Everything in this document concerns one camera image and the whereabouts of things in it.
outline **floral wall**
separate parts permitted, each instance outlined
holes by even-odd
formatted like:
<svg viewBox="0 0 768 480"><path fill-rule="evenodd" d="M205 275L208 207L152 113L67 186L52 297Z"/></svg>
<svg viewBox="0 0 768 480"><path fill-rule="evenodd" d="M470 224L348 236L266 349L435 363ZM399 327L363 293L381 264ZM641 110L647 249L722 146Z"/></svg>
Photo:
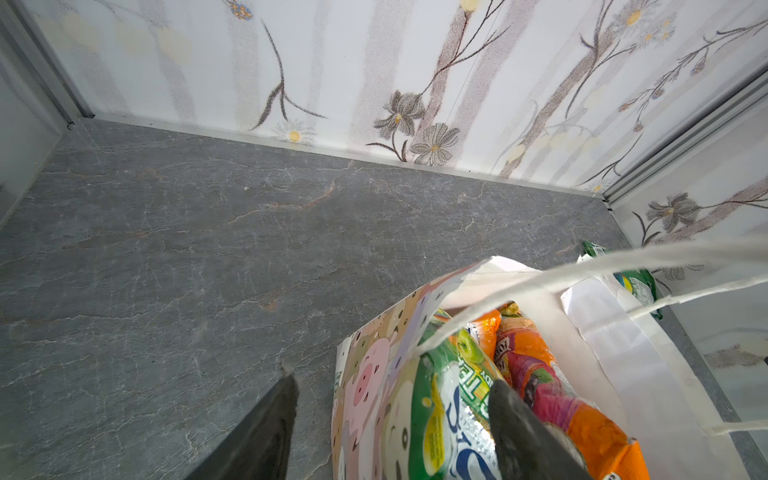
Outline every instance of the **floral wall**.
<svg viewBox="0 0 768 480"><path fill-rule="evenodd" d="M761 103L614 206L635 246L746 235L768 242L768 98ZM681 265L654 276L662 292L679 294L766 272L764 265ZM672 309L741 419L768 419L768 284ZM768 432L753 437L768 457Z"/></svg>
<svg viewBox="0 0 768 480"><path fill-rule="evenodd" d="M762 0L21 0L96 112L601 192L768 64Z"/></svg>

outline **yellow label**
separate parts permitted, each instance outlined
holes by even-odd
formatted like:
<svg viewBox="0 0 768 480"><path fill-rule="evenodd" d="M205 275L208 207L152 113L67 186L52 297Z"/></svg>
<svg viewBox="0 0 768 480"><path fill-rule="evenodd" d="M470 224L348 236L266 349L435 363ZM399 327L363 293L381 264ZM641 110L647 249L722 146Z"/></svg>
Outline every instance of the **yellow label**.
<svg viewBox="0 0 768 480"><path fill-rule="evenodd" d="M424 468L429 476L437 473L445 462L445 446L442 439L442 418L445 409L437 389L437 375L432 376L432 403L435 408L429 416L424 432Z"/></svg>

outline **floral wallpaper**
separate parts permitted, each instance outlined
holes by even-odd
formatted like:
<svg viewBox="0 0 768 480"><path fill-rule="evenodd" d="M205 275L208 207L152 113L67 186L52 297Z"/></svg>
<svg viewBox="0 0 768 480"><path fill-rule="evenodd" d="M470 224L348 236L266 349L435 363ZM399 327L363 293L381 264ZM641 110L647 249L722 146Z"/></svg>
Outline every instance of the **floral wallpaper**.
<svg viewBox="0 0 768 480"><path fill-rule="evenodd" d="M764 235L768 241L768 98L614 205L636 247ZM764 275L764 265L654 270L663 293ZM672 306L742 420L768 418L768 284ZM768 455L768 432L753 432Z"/></svg>
<svg viewBox="0 0 768 480"><path fill-rule="evenodd" d="M768 65L755 0L22 1L96 112L594 193Z"/></svg>

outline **gray stone floor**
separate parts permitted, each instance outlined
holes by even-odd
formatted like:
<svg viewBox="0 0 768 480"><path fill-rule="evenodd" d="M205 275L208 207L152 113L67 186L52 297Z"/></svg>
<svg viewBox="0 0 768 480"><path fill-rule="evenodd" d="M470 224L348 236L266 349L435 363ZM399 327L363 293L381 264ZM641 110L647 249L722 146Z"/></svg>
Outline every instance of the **gray stone floor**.
<svg viewBox="0 0 768 480"><path fill-rule="evenodd" d="M86 120L0 230L0 477L183 478L280 377L289 478L332 478L336 344L491 255L537 268L601 202Z"/></svg>

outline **green plastic package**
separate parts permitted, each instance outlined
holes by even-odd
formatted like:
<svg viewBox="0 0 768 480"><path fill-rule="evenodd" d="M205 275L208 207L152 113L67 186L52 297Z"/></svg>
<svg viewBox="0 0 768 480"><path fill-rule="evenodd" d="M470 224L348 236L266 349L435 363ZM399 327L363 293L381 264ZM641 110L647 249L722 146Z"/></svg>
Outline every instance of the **green plastic package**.
<svg viewBox="0 0 768 480"><path fill-rule="evenodd" d="M581 242L581 245L584 246L585 253L590 257L602 257L611 252L609 249L603 248L592 242ZM656 280L654 280L654 277L648 270L644 268L639 270L627 270L614 273L614 276L616 277L616 280L618 280L618 282L643 305L651 305L659 299ZM651 316L657 320L663 318L661 310L652 312Z"/></svg>

